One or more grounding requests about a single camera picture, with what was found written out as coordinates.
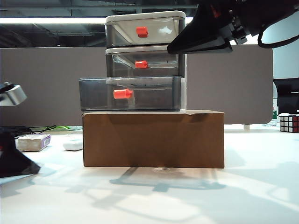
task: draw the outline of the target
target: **gray partition wall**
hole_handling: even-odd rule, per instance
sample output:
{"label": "gray partition wall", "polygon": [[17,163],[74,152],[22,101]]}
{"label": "gray partition wall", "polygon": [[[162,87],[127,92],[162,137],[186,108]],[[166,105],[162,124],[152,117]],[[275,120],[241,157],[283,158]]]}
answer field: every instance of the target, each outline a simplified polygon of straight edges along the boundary
{"label": "gray partition wall", "polygon": [[[0,49],[0,81],[28,98],[0,107],[2,126],[82,125],[79,78],[106,77],[105,47]],[[272,50],[234,46],[231,54],[187,57],[187,108],[224,111],[227,124],[271,118]]]}
{"label": "gray partition wall", "polygon": [[272,117],[272,49],[232,47],[229,54],[187,56],[187,109],[223,111],[226,124],[267,123]]}

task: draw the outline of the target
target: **fluorescent light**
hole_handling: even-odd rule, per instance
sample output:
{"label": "fluorescent light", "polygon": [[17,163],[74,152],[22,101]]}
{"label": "fluorescent light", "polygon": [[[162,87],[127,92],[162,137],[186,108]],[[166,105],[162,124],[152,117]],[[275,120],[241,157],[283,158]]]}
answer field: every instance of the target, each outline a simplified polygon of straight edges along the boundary
{"label": "fluorescent light", "polygon": [[105,24],[103,17],[0,18],[0,24]]}

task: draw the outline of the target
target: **white block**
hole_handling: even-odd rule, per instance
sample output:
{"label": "white block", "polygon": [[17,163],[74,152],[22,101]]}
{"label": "white block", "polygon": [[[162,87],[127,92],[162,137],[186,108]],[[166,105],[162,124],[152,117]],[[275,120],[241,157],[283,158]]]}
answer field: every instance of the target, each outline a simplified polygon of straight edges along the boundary
{"label": "white block", "polygon": [[17,149],[27,152],[41,151],[50,143],[50,139],[49,134],[28,134],[18,138]]}
{"label": "white block", "polygon": [[83,149],[83,139],[80,138],[70,138],[63,144],[65,150],[78,151]]}

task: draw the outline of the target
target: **clear plastic drawer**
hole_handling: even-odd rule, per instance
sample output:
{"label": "clear plastic drawer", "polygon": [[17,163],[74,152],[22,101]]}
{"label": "clear plastic drawer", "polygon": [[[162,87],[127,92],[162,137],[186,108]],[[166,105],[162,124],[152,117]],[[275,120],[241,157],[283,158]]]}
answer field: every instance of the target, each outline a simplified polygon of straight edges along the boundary
{"label": "clear plastic drawer", "polygon": [[180,110],[181,77],[83,78],[82,111]]}
{"label": "clear plastic drawer", "polygon": [[181,11],[108,16],[107,48],[170,43],[185,27],[185,17]]}
{"label": "clear plastic drawer", "polygon": [[167,45],[106,50],[108,77],[184,76],[185,55],[171,55]]}

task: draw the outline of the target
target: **red drawer handle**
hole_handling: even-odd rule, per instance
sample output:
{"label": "red drawer handle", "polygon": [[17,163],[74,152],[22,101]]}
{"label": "red drawer handle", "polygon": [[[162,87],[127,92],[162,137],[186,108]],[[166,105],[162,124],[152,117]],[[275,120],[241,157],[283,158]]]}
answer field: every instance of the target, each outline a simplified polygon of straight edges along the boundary
{"label": "red drawer handle", "polygon": [[124,89],[124,90],[114,90],[113,97],[114,99],[129,99],[133,96],[133,90]]}
{"label": "red drawer handle", "polygon": [[149,36],[147,27],[136,27],[136,33],[141,38],[146,38]]}
{"label": "red drawer handle", "polygon": [[135,61],[135,68],[139,69],[146,69],[148,68],[148,62],[147,61]]}

